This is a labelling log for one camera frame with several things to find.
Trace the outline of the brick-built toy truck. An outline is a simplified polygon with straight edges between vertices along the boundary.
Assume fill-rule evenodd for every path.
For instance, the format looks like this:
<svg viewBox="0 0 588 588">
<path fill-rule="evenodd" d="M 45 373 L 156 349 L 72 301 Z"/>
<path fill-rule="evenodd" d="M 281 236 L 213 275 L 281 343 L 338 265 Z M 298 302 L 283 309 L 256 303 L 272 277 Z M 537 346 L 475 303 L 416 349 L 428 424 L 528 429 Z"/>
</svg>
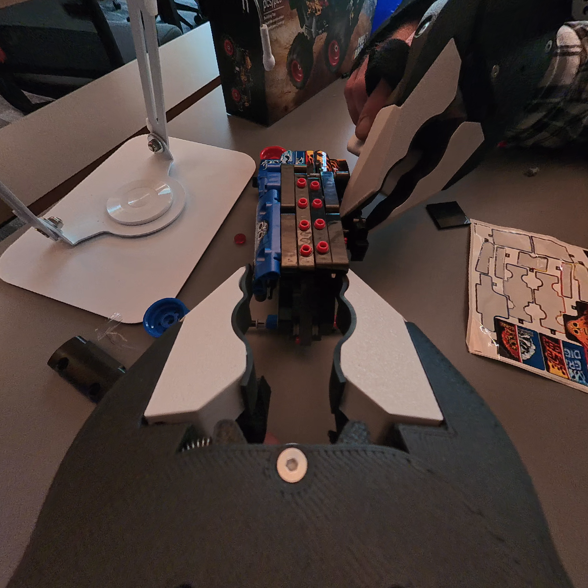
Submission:
<svg viewBox="0 0 588 588">
<path fill-rule="evenodd" d="M 349 261 L 362 260 L 368 246 L 365 219 L 341 219 L 349 179 L 344 159 L 287 150 L 279 160 L 260 160 L 254 181 L 253 295 L 262 302 L 278 290 L 268 327 L 302 345 L 333 331 Z"/>
</svg>

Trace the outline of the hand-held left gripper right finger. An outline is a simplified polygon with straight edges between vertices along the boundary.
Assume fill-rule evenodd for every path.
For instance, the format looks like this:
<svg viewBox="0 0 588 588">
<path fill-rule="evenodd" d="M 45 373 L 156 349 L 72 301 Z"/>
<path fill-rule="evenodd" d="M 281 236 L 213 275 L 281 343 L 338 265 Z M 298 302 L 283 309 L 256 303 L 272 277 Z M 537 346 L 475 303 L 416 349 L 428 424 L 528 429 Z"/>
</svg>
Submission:
<svg viewBox="0 0 588 588">
<path fill-rule="evenodd" d="M 364 422 L 382 443 L 395 423 L 438 426 L 442 412 L 406 323 L 351 270 L 337 297 L 329 401 L 340 433 L 349 420 Z"/>
</svg>

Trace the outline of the black toy set box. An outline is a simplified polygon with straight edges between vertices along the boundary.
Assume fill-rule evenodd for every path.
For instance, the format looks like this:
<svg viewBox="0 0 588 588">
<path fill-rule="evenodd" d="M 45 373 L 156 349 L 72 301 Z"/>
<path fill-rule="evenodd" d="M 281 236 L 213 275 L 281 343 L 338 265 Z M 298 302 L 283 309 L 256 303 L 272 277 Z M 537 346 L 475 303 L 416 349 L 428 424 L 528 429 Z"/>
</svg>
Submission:
<svg viewBox="0 0 588 588">
<path fill-rule="evenodd" d="M 269 126 L 347 74 L 376 1 L 202 1 L 228 114 Z"/>
</svg>

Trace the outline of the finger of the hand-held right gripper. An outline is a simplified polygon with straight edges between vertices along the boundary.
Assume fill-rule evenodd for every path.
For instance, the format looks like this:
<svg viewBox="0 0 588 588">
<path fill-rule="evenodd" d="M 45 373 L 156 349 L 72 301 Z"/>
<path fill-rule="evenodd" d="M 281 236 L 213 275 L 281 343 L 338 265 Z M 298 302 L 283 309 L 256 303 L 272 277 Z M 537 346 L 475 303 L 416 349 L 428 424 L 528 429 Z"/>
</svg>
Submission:
<svg viewBox="0 0 588 588">
<path fill-rule="evenodd" d="M 345 217 L 380 190 L 389 170 L 404 158 L 417 131 L 455 98 L 461 60 L 451 39 L 402 106 L 382 108 L 360 151 L 342 199 Z"/>
<path fill-rule="evenodd" d="M 367 229 L 372 230 L 390 215 L 398 216 L 444 190 L 483 141 L 481 124 L 466 121 L 454 130 L 446 146 L 433 146 L 430 139 L 429 151 L 410 151 L 385 181 L 381 191 L 391 188 L 391 192 L 367 216 Z"/>
</svg>

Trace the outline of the blue storage bin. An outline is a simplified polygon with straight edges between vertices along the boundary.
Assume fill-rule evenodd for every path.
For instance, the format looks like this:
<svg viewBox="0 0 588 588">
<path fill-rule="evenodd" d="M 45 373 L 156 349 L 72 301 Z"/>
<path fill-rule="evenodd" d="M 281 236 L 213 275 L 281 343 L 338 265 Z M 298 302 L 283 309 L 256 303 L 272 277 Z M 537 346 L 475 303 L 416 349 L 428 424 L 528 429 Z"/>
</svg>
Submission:
<svg viewBox="0 0 588 588">
<path fill-rule="evenodd" d="M 401 0 L 378 0 L 374 11 L 373 22 L 371 27 L 371 34 L 374 34 L 378 28 L 388 19 L 397 7 L 401 4 Z"/>
</svg>

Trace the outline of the person's right hand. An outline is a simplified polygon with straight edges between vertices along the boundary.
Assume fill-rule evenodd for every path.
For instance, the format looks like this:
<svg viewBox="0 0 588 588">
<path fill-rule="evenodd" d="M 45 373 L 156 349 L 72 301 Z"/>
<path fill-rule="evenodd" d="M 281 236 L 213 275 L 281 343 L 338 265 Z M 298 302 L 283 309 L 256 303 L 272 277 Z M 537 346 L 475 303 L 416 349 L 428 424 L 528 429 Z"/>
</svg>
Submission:
<svg viewBox="0 0 588 588">
<path fill-rule="evenodd" d="M 355 135 L 363 141 L 371 126 L 402 80 L 410 44 L 423 12 L 391 19 L 358 57 L 346 83 L 344 95 Z"/>
</svg>

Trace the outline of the white stand with base plate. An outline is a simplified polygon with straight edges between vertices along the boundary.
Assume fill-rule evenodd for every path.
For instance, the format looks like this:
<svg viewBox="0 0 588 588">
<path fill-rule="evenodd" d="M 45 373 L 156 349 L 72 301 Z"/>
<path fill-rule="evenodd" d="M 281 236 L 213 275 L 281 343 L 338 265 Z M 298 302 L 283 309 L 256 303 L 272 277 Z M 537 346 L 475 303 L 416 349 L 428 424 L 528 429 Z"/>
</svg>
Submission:
<svg viewBox="0 0 588 588">
<path fill-rule="evenodd" d="M 249 155 L 171 138 L 155 27 L 155 1 L 128 1 L 146 105 L 147 138 L 129 139 L 37 217 L 1 185 L 1 198 L 30 228 L 1 256 L 1 279 L 106 318 L 139 323 L 176 296 L 256 169 Z M 137 180 L 167 180 L 173 202 L 142 225 L 115 222 L 107 200 Z"/>
</svg>

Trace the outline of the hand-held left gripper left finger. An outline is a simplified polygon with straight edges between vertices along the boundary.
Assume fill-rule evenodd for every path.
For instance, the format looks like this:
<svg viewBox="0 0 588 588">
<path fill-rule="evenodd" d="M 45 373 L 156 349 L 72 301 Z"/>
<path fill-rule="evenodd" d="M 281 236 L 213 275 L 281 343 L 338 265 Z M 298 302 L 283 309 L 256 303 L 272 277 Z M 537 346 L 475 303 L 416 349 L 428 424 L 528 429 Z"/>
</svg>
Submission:
<svg viewBox="0 0 588 588">
<path fill-rule="evenodd" d="M 263 443 L 270 389 L 256 378 L 245 337 L 252 275 L 251 266 L 238 269 L 182 319 L 145 410 L 149 423 L 192 423 L 212 436 L 218 421 L 235 420 L 248 442 Z"/>
</svg>

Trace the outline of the black square tile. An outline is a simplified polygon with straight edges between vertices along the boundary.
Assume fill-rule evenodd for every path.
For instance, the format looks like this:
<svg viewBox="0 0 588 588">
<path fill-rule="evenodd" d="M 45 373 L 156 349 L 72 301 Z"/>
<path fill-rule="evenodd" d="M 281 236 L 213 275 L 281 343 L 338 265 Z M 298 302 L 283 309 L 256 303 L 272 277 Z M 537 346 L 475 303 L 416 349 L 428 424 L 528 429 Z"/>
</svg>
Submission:
<svg viewBox="0 0 588 588">
<path fill-rule="evenodd" d="M 456 201 L 430 203 L 426 211 L 439 230 L 458 228 L 471 224 L 460 204 Z"/>
</svg>

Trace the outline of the black cylinder part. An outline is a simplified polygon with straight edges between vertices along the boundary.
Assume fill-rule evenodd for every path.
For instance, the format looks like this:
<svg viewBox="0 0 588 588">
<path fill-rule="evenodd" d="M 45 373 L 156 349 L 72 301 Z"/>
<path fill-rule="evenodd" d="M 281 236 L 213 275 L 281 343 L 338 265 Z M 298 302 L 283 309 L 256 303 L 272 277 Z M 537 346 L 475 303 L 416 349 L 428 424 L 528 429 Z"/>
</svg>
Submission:
<svg viewBox="0 0 588 588">
<path fill-rule="evenodd" d="M 99 403 L 126 372 L 120 362 L 82 336 L 64 342 L 47 364 L 94 403 Z"/>
</svg>

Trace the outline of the sticker sheet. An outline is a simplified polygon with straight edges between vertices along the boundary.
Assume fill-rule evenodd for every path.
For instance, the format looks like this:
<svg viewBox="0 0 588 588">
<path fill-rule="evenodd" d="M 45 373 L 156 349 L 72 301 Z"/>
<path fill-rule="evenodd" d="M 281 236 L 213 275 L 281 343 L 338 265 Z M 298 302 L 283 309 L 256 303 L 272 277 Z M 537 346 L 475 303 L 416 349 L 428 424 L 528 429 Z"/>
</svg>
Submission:
<svg viewBox="0 0 588 588">
<path fill-rule="evenodd" d="M 587 392 L 587 249 L 472 220 L 467 347 Z"/>
</svg>

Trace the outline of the scattered small brick parts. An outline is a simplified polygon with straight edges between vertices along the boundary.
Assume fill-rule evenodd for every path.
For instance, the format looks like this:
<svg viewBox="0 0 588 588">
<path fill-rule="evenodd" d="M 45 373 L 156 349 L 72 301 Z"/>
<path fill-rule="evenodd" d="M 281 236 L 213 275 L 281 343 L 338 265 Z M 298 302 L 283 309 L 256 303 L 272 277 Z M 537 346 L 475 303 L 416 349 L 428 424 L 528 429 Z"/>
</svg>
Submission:
<svg viewBox="0 0 588 588">
<path fill-rule="evenodd" d="M 500 141 L 500 142 L 497 144 L 497 147 L 498 147 L 499 149 L 502 149 L 502 150 L 504 151 L 505 149 L 506 149 L 506 150 L 508 150 L 508 149 L 511 149 L 511 148 L 513 148 L 513 145 L 511 145 L 511 144 L 510 144 L 510 143 L 508 143 L 507 141 Z M 539 166 L 532 165 L 532 166 L 528 166 L 528 167 L 527 167 L 527 168 L 526 168 L 526 169 L 523 171 L 523 175 L 524 175 L 525 177 L 532 178 L 532 177 L 535 177 L 535 176 L 536 176 L 536 175 L 539 173 L 539 171 L 540 171 L 540 167 L 539 167 Z"/>
</svg>

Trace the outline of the clear plastic wrap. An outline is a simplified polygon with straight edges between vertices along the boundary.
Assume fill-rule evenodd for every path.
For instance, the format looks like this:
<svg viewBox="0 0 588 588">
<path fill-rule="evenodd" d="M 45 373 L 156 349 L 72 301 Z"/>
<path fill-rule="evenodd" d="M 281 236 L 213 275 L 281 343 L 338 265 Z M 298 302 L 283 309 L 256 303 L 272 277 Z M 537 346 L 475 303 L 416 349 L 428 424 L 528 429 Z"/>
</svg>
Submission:
<svg viewBox="0 0 588 588">
<path fill-rule="evenodd" d="M 128 340 L 118 332 L 118 327 L 122 322 L 121 319 L 120 313 L 112 314 L 103 326 L 95 330 L 96 341 L 109 342 L 118 349 L 134 349 Z"/>
</svg>

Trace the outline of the blue wheel rim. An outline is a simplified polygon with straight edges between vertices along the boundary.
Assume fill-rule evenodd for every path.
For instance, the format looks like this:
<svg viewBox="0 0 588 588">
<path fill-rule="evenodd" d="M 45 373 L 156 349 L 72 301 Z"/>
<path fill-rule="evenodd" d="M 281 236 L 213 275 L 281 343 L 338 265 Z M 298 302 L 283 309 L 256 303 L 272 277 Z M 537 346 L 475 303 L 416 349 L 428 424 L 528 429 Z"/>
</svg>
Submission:
<svg viewBox="0 0 588 588">
<path fill-rule="evenodd" d="M 163 298 L 150 305 L 143 316 L 143 327 L 152 337 L 158 338 L 189 313 L 187 306 L 177 298 Z"/>
</svg>

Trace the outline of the clear round disc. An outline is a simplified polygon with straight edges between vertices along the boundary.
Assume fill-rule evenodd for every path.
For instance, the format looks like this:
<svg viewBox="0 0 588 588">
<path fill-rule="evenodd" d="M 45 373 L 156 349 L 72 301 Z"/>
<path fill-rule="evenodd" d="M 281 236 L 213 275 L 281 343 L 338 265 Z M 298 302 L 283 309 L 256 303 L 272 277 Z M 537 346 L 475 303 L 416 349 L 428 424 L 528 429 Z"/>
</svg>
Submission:
<svg viewBox="0 0 588 588">
<path fill-rule="evenodd" d="M 119 224 L 142 225 L 165 214 L 172 202 L 167 180 L 137 180 L 113 193 L 107 200 L 107 213 Z"/>
</svg>

